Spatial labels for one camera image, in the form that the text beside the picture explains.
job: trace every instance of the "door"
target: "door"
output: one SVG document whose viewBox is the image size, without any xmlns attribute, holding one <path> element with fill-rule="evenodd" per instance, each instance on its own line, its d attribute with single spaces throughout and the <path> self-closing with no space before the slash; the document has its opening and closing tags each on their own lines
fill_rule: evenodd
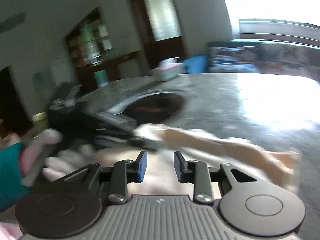
<svg viewBox="0 0 320 240">
<path fill-rule="evenodd" d="M 0 71 L 0 120 L 7 131 L 23 135 L 32 126 L 17 96 L 9 67 Z"/>
<path fill-rule="evenodd" d="M 169 57 L 186 58 L 172 0 L 130 0 L 150 68 Z"/>
</svg>

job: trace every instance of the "beige cloth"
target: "beige cloth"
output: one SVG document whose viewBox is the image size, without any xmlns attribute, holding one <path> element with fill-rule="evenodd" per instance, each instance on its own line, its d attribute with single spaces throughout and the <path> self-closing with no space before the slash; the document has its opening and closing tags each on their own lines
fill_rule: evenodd
<svg viewBox="0 0 320 240">
<path fill-rule="evenodd" d="M 270 180 L 291 192 L 298 189 L 300 154 L 296 152 L 268 152 L 240 138 L 220 139 L 203 130 L 183 130 L 164 125 L 145 124 L 137 128 L 137 135 L 164 142 L 157 151 L 148 151 L 148 166 L 141 184 L 128 185 L 129 195 L 180 195 L 192 198 L 193 185 L 178 182 L 173 153 L 180 150 L 186 160 L 204 161 L 209 167 L 229 162 L 263 179 Z M 134 160 L 141 149 L 117 147 L 97 152 L 97 161 L 105 166 L 115 162 Z M 220 198 L 219 188 L 212 183 L 215 199 Z"/>
</svg>

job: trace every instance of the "gray marble tabletop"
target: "gray marble tabletop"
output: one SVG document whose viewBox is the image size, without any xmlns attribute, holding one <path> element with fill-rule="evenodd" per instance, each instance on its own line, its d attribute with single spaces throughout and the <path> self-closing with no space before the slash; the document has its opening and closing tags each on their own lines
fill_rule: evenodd
<svg viewBox="0 0 320 240">
<path fill-rule="evenodd" d="M 162 83 L 152 77 L 112 82 L 91 94 L 94 110 L 134 98 L 137 93 L 184 93 L 183 111 L 167 122 L 203 129 L 219 138 L 239 137 L 268 151 L 301 153 L 299 197 L 306 217 L 299 236 L 320 235 L 320 86 L 304 77 L 254 73 L 184 74 Z M 108 97 L 101 105 L 101 97 Z"/>
</svg>

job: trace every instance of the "gray ribbed panel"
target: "gray ribbed panel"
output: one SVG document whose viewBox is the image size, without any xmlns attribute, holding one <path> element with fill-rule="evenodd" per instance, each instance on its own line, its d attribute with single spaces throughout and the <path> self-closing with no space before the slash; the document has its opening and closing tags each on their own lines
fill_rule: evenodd
<svg viewBox="0 0 320 240">
<path fill-rule="evenodd" d="M 87 231 L 65 240 L 250 240 L 228 227 L 216 211 L 188 196 L 133 196 L 124 205 L 109 206 Z M 283 240 L 299 240 L 295 235 Z M 21 240 L 39 240 L 25 235 Z"/>
</svg>

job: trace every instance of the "teal sleeve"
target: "teal sleeve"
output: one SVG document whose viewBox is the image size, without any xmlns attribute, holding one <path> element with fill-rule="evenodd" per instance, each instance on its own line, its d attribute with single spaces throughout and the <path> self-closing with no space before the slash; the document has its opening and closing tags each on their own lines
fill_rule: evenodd
<svg viewBox="0 0 320 240">
<path fill-rule="evenodd" d="M 22 143 L 0 151 L 0 212 L 15 204 L 28 190 L 21 184 L 19 154 Z"/>
</svg>

